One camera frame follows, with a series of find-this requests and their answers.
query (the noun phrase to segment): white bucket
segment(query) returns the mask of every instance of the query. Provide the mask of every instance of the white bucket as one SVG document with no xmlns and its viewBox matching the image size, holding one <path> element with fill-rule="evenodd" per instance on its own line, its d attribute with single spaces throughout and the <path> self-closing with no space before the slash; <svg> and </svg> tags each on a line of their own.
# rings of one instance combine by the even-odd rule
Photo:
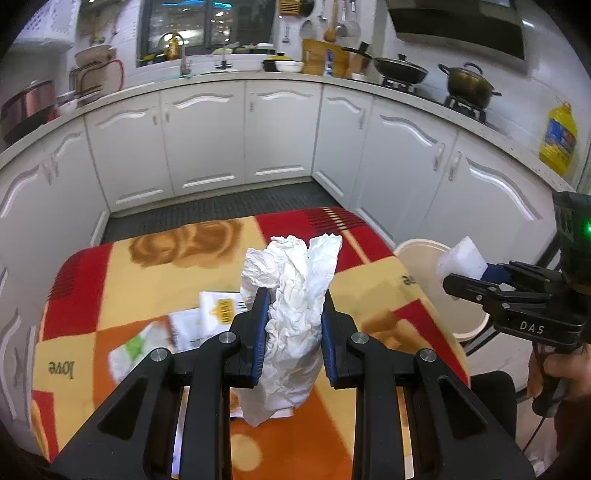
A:
<svg viewBox="0 0 591 480">
<path fill-rule="evenodd" d="M 435 305 L 441 320 L 453 336 L 461 342 L 466 342 L 482 331 L 489 315 L 480 305 L 450 297 L 443 290 L 435 269 L 439 257 L 449 249 L 447 245 L 433 240 L 415 238 L 398 245 L 394 255 Z"/>
</svg>

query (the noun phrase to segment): yellow oil bottle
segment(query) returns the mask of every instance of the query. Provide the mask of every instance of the yellow oil bottle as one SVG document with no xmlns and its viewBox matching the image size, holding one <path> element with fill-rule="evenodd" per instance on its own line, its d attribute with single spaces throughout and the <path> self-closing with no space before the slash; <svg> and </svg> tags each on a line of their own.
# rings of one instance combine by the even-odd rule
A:
<svg viewBox="0 0 591 480">
<path fill-rule="evenodd" d="M 548 127 L 540 148 L 540 160 L 559 175 L 564 175 L 577 144 L 577 125 L 570 103 L 561 102 L 548 114 Z"/>
</svg>

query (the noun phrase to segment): table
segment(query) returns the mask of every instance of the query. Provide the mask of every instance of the table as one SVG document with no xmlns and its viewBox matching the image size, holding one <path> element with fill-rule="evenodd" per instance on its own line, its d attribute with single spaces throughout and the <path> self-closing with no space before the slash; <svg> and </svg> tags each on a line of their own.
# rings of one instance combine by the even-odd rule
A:
<svg viewBox="0 0 591 480">
<path fill-rule="evenodd" d="M 52 460 L 115 388 L 107 355 L 167 313 L 199 306 L 200 291 L 238 291 L 246 250 L 272 236 L 343 237 L 330 292 L 359 330 L 408 353 L 434 349 L 466 383 L 466 357 L 404 266 L 360 218 L 336 207 L 194 223 L 83 250 L 57 274 L 35 352 L 31 417 Z M 405 455 L 410 441 L 401 404 Z M 355 390 L 320 375 L 287 419 L 231 423 L 236 479 L 350 476 Z"/>
</svg>

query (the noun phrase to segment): white tissue paper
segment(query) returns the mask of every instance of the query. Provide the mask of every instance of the white tissue paper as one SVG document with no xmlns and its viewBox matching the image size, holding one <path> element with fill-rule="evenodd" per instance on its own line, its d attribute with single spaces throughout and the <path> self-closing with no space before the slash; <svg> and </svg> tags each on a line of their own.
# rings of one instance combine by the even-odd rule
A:
<svg viewBox="0 0 591 480">
<path fill-rule="evenodd" d="M 263 251 L 249 248 L 240 293 L 250 309 L 259 287 L 269 288 L 267 345 L 262 374 L 252 389 L 237 389 L 244 419 L 261 424 L 282 408 L 297 408 L 310 395 L 322 366 L 320 315 L 324 294 L 335 276 L 343 239 L 310 239 L 310 248 L 293 235 L 271 237 Z"/>
<path fill-rule="evenodd" d="M 469 236 L 439 257 L 435 272 L 441 281 L 451 273 L 480 280 L 488 265 Z"/>
</svg>

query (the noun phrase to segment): white cabinet door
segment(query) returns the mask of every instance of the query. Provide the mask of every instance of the white cabinet door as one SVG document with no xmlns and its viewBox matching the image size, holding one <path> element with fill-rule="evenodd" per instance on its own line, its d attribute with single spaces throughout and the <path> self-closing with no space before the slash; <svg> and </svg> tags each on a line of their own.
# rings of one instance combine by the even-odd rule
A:
<svg viewBox="0 0 591 480">
<path fill-rule="evenodd" d="M 173 195 L 157 92 L 90 112 L 86 125 L 111 211 Z"/>
<path fill-rule="evenodd" d="M 246 83 L 246 181 L 311 175 L 320 85 Z"/>
<path fill-rule="evenodd" d="M 371 106 L 372 95 L 324 87 L 313 177 L 345 208 L 353 195 Z"/>
<path fill-rule="evenodd" d="M 497 148 L 461 132 L 419 232 L 449 246 L 468 235 L 490 263 L 534 262 L 556 232 L 551 190 Z"/>
<path fill-rule="evenodd" d="M 0 419 L 16 443 L 39 453 L 31 425 L 33 357 L 41 309 L 0 259 Z"/>
<path fill-rule="evenodd" d="M 244 82 L 161 92 L 175 195 L 244 183 Z"/>
<path fill-rule="evenodd" d="M 427 113 L 375 99 L 350 209 L 391 247 L 416 235 L 456 135 Z"/>
<path fill-rule="evenodd" d="M 62 263 L 100 242 L 108 217 L 82 118 L 0 171 L 0 256 L 39 307 Z"/>
</svg>

